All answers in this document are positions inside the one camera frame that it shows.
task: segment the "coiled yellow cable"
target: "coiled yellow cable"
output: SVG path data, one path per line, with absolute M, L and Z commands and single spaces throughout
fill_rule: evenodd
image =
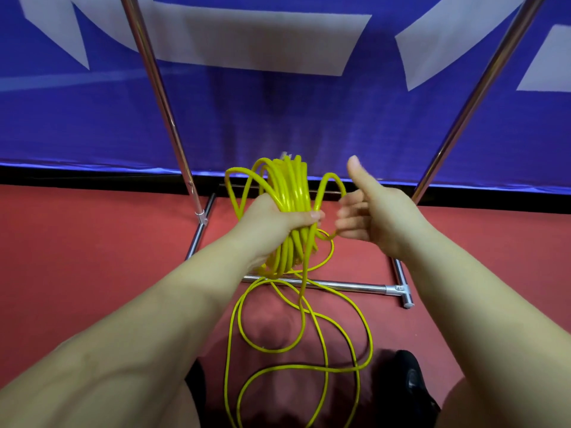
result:
M 232 190 L 232 185 L 230 184 L 230 175 L 235 173 L 242 173 L 248 176 L 246 181 L 246 185 L 244 187 L 244 193 L 242 194 L 242 198 L 240 203 L 236 201 L 236 196 Z M 267 173 L 267 181 L 264 179 L 264 175 Z M 323 195 L 325 193 L 325 186 L 327 182 L 333 179 L 337 182 L 339 186 L 339 190 L 341 191 L 341 195 L 344 196 L 346 194 L 345 186 L 343 182 L 339 179 L 339 177 L 334 173 L 327 173 L 323 176 L 321 183 L 319 184 L 318 193 L 316 195 L 315 201 L 313 203 L 313 210 L 319 210 L 321 208 L 321 202 L 323 201 Z M 309 212 L 311 211 L 311 200 L 310 200 L 310 193 L 309 187 L 307 183 L 307 164 L 302 161 L 300 156 L 296 156 L 293 160 L 290 159 L 288 156 L 284 156 L 282 159 L 274 159 L 270 160 L 268 158 L 261 158 L 259 159 L 252 169 L 247 168 L 230 168 L 225 173 L 225 184 L 226 188 L 228 189 L 228 195 L 230 196 L 230 201 L 232 202 L 232 206 L 234 207 L 234 211 L 236 212 L 236 216 L 238 219 L 241 219 L 242 215 L 244 214 L 244 209 L 246 208 L 246 198 L 248 197 L 248 191 L 252 184 L 252 181 L 255 180 L 258 182 L 260 188 L 259 192 L 262 194 L 264 191 L 271 195 L 274 199 L 277 207 L 282 212 Z M 309 260 L 310 255 L 317 250 L 317 244 L 315 237 L 319 237 L 322 240 L 328 240 L 331 243 L 331 251 L 327 258 L 322 261 L 317 266 L 309 267 Z M 230 317 L 230 332 L 228 334 L 228 349 L 226 353 L 226 367 L 224 373 L 224 402 L 226 413 L 228 414 L 228 418 L 232 423 L 232 427 L 242 428 L 242 421 L 240 418 L 240 403 L 242 398 L 244 397 L 244 393 L 249 385 L 258 377 L 263 374 L 284 370 L 284 369 L 307 369 L 307 370 L 314 370 L 314 371 L 321 371 L 325 373 L 325 379 L 323 384 L 323 392 L 321 393 L 321 399 L 319 400 L 318 406 L 313 412 L 313 416 L 311 417 L 310 421 L 307 423 L 307 427 L 310 427 L 314 422 L 321 408 L 323 407 L 323 403 L 325 401 L 325 395 L 327 393 L 327 386 L 329 382 L 329 374 L 330 373 L 355 373 L 355 400 L 353 404 L 353 408 L 347 419 L 345 424 L 348 427 L 353 420 L 355 411 L 357 410 L 357 406 L 359 404 L 359 395 L 361 390 L 361 381 L 359 376 L 359 371 L 365 368 L 371 361 L 373 357 L 373 338 L 371 336 L 371 330 L 363 316 L 363 313 L 354 304 L 354 302 L 349 299 L 346 295 L 339 293 L 331 288 L 324 287 L 322 285 L 317 284 L 314 281 L 311 281 L 307 278 L 307 274 L 311 270 L 315 270 L 321 266 L 323 266 L 333 255 L 334 244 L 333 244 L 333 237 L 335 237 L 335 233 L 331 236 L 328 235 L 325 231 L 317 228 L 317 223 L 311 225 L 309 228 L 300 228 L 298 230 L 293 230 L 289 234 L 289 237 L 282 243 L 282 245 L 276 249 L 274 253 L 272 253 L 266 264 L 264 264 L 260 270 L 260 275 L 263 277 L 259 280 L 255 281 L 248 289 L 244 292 L 244 294 L 239 298 L 238 302 L 234 306 L 232 310 L 232 316 Z M 301 270 L 294 270 L 294 266 L 297 264 L 302 264 Z M 292 273 L 302 279 L 302 286 L 298 290 L 293 285 L 289 284 L 286 281 L 280 279 L 280 277 L 284 273 Z M 314 312 L 311 308 L 309 302 L 305 298 L 305 287 L 307 282 L 310 282 L 322 290 L 328 291 L 333 293 L 334 295 L 338 295 L 339 297 L 343 298 L 347 302 L 351 304 L 351 306 L 357 311 L 357 314 L 361 318 L 363 325 L 365 326 L 365 330 L 367 331 L 367 338 L 368 338 L 368 347 L 369 353 L 367 359 L 359 365 L 357 356 L 354 352 L 353 343 L 349 338 L 349 335 L 343 330 L 343 328 L 332 318 L 327 317 L 323 314 L 319 314 Z M 302 327 L 297 335 L 297 338 L 285 348 L 282 349 L 266 349 L 254 344 L 244 332 L 242 328 L 242 321 L 241 321 L 241 313 L 242 313 L 242 306 L 244 305 L 244 300 L 246 297 L 257 287 L 269 284 L 271 285 L 276 293 L 282 298 L 284 302 L 286 302 L 291 307 L 298 309 L 301 312 L 302 316 Z M 297 305 L 290 301 L 283 293 L 278 289 L 276 284 L 282 284 L 289 288 L 291 288 L 298 296 Z M 231 347 L 232 347 L 232 330 L 234 326 L 234 320 L 236 318 L 236 314 L 238 314 L 238 328 L 240 330 L 240 334 L 242 338 L 254 349 L 263 352 L 263 353 L 284 353 L 288 352 L 292 348 L 294 348 L 302 339 L 304 331 L 305 331 L 305 314 L 309 314 L 313 319 L 313 323 L 315 324 L 315 328 L 319 335 L 319 340 L 321 342 L 321 347 L 323 349 L 323 359 L 324 365 L 323 366 L 313 366 L 313 365 L 301 365 L 301 364 L 288 364 L 288 365 L 277 365 L 271 366 L 265 369 L 261 369 L 260 371 L 256 372 L 246 381 L 240 393 L 238 395 L 238 402 L 236 403 L 236 421 L 232 415 L 230 410 L 230 403 L 228 402 L 228 374 L 230 368 L 230 354 L 231 354 Z M 321 328 L 319 327 L 318 318 L 322 318 L 327 320 L 328 322 L 332 323 L 343 335 L 346 339 L 349 349 L 351 351 L 351 358 L 352 358 L 352 367 L 346 368 L 332 368 L 329 367 L 329 359 L 327 356 L 327 347 L 325 345 L 325 340 L 323 338 L 323 334 L 321 333 Z

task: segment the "forearm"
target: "forearm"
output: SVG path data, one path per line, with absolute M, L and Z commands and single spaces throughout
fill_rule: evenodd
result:
M 452 241 L 428 230 L 405 259 L 470 384 L 516 426 L 568 426 L 569 335 Z
M 153 425 L 248 270 L 237 248 L 205 247 L 22 374 L 0 392 L 2 425 Z

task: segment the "person's left arm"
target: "person's left arm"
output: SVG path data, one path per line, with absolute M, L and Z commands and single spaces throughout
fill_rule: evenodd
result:
M 261 196 L 227 235 L 2 389 L 0 426 L 153 426 L 241 278 L 319 217 Z

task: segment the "red floor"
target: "red floor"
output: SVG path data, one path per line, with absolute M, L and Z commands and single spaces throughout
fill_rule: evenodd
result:
M 333 217 L 336 205 L 324 204 Z M 539 309 L 571 331 L 569 275 L 571 216 L 449 208 L 423 212 Z M 229 230 L 235 217 L 218 199 L 205 233 L 209 243 Z M 0 386 L 60 342 L 120 307 L 177 266 L 196 223 L 185 196 L 0 186 Z M 331 228 L 326 222 L 324 228 Z M 331 262 L 314 277 L 391 284 L 389 263 L 373 246 L 337 240 Z M 246 288 L 239 287 L 238 293 Z M 350 295 L 371 326 L 376 359 L 391 349 L 408 349 L 420 361 L 431 394 L 442 403 L 461 371 L 424 306 L 411 310 L 393 297 Z M 315 310 L 330 315 L 365 349 L 358 317 L 332 295 L 310 290 Z M 225 424 L 222 379 L 229 312 L 202 352 L 208 383 L 210 425 Z M 289 343 L 299 319 L 270 290 L 251 296 L 244 327 L 262 345 Z M 349 360 L 342 337 L 325 326 L 332 362 Z M 235 339 L 231 395 L 262 366 L 285 361 L 321 363 L 315 332 L 281 357 L 261 355 Z M 354 426 L 366 426 L 373 411 L 371 370 L 363 372 L 361 408 Z M 318 400 L 322 376 L 305 372 L 268 375 L 243 401 L 247 426 L 305 423 Z M 341 426 L 352 399 L 350 375 L 333 375 L 316 426 Z

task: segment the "metal frame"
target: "metal frame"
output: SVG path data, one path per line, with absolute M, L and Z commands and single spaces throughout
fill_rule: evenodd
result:
M 426 169 L 422 179 L 418 182 L 418 185 L 412 194 L 412 200 L 416 204 L 420 202 L 420 199 L 426 192 L 426 189 L 432 182 L 432 179 L 434 179 L 434 176 L 444 163 L 444 160 L 446 157 L 448 157 L 450 151 L 458 141 L 458 138 L 462 135 L 462 132 L 484 99 L 489 88 L 499 76 L 505 64 L 507 64 L 513 51 L 516 49 L 518 43 L 524 36 L 525 32 L 533 21 L 533 18 L 543 4 L 543 1 L 544 0 L 525 0 L 521 5 L 516 17 L 513 19 L 510 27 L 506 31 L 506 34 L 502 38 L 500 45 L 496 49 L 496 52 L 492 56 L 492 59 L 488 63 L 481 78 L 476 84 L 474 90 L 468 96 L 466 103 L 460 110 L 459 114 L 454 120 L 454 123 L 452 124 L 452 127 L 446 134 L 440 149 L 435 154 L 434 158 L 432 158 L 432 161 Z M 192 173 L 189 169 L 189 164 L 184 154 L 181 138 L 178 134 L 178 129 L 176 128 L 174 115 L 168 101 L 167 93 L 164 89 L 161 73 L 156 64 L 156 58 L 151 46 L 151 41 L 148 36 L 147 27 L 140 10 L 138 0 L 121 0 L 121 2 L 123 3 L 123 8 L 125 9 L 125 14 L 127 15 L 127 20 L 129 22 L 129 26 L 131 27 L 133 37 L 137 43 L 137 48 L 139 49 L 143 59 L 143 64 L 147 70 L 147 75 L 151 81 L 151 85 L 153 86 L 153 91 L 155 93 L 157 103 L 161 110 L 164 123 L 167 127 L 172 147 L 175 151 L 176 160 L 181 169 L 187 189 L 189 190 L 189 195 L 193 200 L 195 212 L 199 217 L 199 226 L 196 229 L 195 235 L 189 248 L 189 252 L 186 256 L 186 259 L 189 259 L 198 248 L 200 239 L 208 223 L 208 216 L 212 210 L 212 205 L 216 199 L 216 194 L 213 193 L 210 196 L 206 205 L 206 209 L 203 209 L 200 204 L 198 193 L 196 192 L 196 186 L 192 178 Z M 410 287 L 404 274 L 403 265 L 397 259 L 391 259 L 391 262 L 395 272 L 397 285 L 371 285 L 359 284 L 355 282 L 336 281 L 316 282 L 321 285 L 325 285 L 327 287 L 341 291 L 373 293 L 380 295 L 396 295 L 402 298 L 404 308 L 412 308 L 414 303 L 412 302 Z M 256 275 L 246 275 L 243 279 L 243 282 L 253 282 L 258 278 L 260 277 Z M 284 280 L 296 286 L 301 285 L 301 280 L 296 278 L 285 278 Z

